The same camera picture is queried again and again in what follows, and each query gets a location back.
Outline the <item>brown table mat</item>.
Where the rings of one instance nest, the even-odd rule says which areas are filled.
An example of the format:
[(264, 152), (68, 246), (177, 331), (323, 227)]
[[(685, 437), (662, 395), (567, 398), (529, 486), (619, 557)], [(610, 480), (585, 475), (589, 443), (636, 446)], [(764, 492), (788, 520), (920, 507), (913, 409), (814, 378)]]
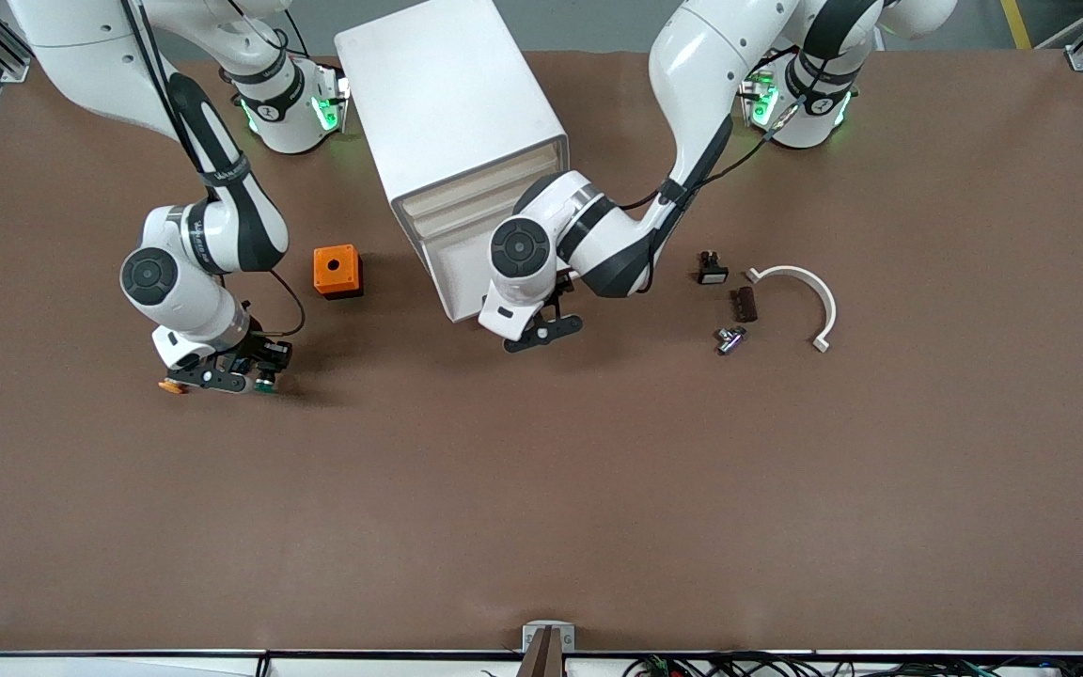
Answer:
[[(42, 73), (0, 94), (0, 651), (1083, 651), (1083, 74), (877, 53), (828, 145), (700, 194), (643, 296), (451, 324), (362, 140), (246, 138), (308, 323), (164, 393), (118, 271), (201, 190)], [(365, 295), (313, 287), (352, 244)], [(700, 286), (699, 253), (730, 270)], [(804, 266), (815, 291), (746, 270)], [(758, 320), (730, 292), (755, 289)], [(721, 327), (747, 338), (716, 352)]]

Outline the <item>white table edge rail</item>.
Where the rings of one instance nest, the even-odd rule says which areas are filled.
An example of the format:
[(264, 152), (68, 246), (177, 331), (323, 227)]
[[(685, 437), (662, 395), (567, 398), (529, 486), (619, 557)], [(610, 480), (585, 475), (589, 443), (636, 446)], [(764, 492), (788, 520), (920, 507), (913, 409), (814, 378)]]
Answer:
[[(0, 652), (0, 677), (516, 677), (511, 650)], [(576, 651), (566, 677), (1083, 677), (1078, 651)]]

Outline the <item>grey metal mounting plate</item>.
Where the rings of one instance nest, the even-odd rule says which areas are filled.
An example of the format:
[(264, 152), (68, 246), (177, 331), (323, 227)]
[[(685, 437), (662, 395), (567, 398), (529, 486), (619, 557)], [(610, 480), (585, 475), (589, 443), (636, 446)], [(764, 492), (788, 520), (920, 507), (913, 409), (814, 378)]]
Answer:
[(544, 646), (545, 650), (558, 647), (563, 654), (576, 651), (575, 625), (571, 622), (558, 620), (536, 620), (526, 622), (521, 627), (521, 653), (529, 651), (533, 639), (537, 636), (547, 636), (549, 641)]

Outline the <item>orange box with hole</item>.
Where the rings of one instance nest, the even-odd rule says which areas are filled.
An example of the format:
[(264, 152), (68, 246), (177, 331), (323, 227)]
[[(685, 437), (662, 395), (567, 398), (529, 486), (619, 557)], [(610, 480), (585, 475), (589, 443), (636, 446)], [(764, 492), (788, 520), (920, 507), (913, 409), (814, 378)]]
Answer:
[(313, 250), (313, 287), (327, 300), (365, 295), (364, 261), (352, 244), (337, 244)]

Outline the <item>white curved bracket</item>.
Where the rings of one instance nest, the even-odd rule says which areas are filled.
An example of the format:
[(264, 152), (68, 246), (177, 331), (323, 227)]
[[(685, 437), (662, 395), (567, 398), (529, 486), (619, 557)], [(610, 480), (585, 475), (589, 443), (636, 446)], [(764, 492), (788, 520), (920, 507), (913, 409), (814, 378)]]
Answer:
[(758, 270), (756, 266), (749, 266), (746, 270), (746, 277), (752, 283), (760, 283), (766, 278), (785, 276), (796, 281), (800, 281), (808, 286), (810, 289), (815, 291), (818, 300), (821, 301), (824, 308), (824, 325), (815, 334), (815, 338), (812, 340), (812, 346), (820, 353), (826, 353), (830, 350), (828, 335), (833, 331), (835, 325), (837, 325), (838, 320), (838, 304), (837, 299), (835, 299), (834, 292), (828, 288), (828, 284), (824, 282), (821, 276), (804, 266), (791, 266), (791, 265), (778, 265), (768, 266), (768, 269)]

